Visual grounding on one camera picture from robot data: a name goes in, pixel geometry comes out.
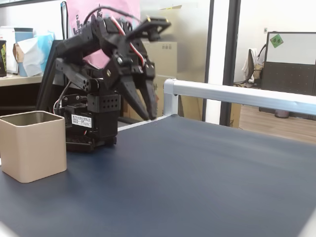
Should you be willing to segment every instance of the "robotic arm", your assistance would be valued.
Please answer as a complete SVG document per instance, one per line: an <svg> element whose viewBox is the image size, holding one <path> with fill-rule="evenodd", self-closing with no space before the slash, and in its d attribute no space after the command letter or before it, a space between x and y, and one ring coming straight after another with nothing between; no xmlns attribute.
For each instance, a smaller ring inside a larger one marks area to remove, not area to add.
<svg viewBox="0 0 316 237"><path fill-rule="evenodd" d="M129 22L114 17L94 19L79 35L57 45L56 70L69 79L68 86L72 83L87 93L66 96L64 90L54 108L56 114L65 117L68 150L91 151L116 143L120 95L141 118L157 117L155 64L149 60L141 38L156 41L170 25L166 19L148 17L133 29ZM110 60L98 70L83 58L99 49Z"/></svg>

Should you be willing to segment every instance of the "tissue box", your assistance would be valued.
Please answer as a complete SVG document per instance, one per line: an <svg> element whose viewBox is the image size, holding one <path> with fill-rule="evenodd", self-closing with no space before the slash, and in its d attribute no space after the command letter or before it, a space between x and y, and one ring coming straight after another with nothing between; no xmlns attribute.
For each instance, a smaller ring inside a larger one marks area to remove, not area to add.
<svg viewBox="0 0 316 237"><path fill-rule="evenodd" d="M25 69L25 72L20 71L21 76L32 77L44 72L52 42L53 35L47 33L17 42L14 45L15 60Z"/></svg>
<svg viewBox="0 0 316 237"><path fill-rule="evenodd" d="M67 169L65 119L44 111L0 117L2 171L30 183Z"/></svg>

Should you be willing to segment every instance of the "beige cup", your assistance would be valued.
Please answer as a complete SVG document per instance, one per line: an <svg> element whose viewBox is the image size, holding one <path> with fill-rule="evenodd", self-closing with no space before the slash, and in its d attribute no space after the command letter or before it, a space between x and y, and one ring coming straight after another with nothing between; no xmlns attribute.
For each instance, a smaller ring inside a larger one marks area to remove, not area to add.
<svg viewBox="0 0 316 237"><path fill-rule="evenodd" d="M2 171L30 183L67 169L65 119L44 111L0 117Z"/></svg>

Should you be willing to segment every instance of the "pink bag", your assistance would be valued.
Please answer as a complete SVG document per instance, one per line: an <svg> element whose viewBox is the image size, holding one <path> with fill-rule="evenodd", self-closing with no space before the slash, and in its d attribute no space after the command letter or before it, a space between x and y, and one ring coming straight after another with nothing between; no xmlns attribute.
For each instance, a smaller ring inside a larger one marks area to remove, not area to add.
<svg viewBox="0 0 316 237"><path fill-rule="evenodd" d="M81 31L84 19L89 12L99 6L110 6L121 11L125 11L131 15L140 17L140 0L67 0L67 9L69 15L69 25L73 35L78 34ZM95 12L92 17L109 17L114 16L120 18L118 13L102 9ZM132 25L135 26L137 22L130 20ZM109 58L99 50L87 57L84 60L94 67L100 69L105 67Z"/></svg>

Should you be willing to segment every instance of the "servo label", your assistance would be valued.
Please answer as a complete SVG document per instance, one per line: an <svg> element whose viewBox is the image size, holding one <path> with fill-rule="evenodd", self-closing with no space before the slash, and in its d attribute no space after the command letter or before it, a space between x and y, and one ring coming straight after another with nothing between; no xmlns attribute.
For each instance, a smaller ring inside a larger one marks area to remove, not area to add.
<svg viewBox="0 0 316 237"><path fill-rule="evenodd" d="M71 115L71 117L72 117L73 124L92 128L92 118L78 116L78 115Z"/></svg>

